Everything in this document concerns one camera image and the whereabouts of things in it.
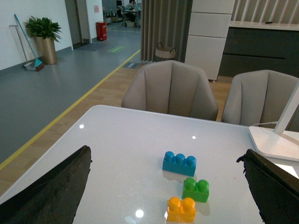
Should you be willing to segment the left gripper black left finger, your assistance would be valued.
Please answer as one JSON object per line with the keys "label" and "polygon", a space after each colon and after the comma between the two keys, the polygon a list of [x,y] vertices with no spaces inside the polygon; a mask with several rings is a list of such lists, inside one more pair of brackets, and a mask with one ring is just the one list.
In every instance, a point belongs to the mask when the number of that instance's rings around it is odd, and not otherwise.
{"label": "left gripper black left finger", "polygon": [[2,224],[71,224],[83,196],[91,149],[79,150],[0,206]]}

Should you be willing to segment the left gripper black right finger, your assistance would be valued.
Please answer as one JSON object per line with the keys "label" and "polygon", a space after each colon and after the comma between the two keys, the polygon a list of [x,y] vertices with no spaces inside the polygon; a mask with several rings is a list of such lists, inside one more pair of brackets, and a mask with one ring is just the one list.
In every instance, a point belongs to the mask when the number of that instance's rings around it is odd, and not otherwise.
{"label": "left gripper black right finger", "polygon": [[299,179],[252,149],[236,161],[243,162],[243,172],[263,222],[297,224]]}

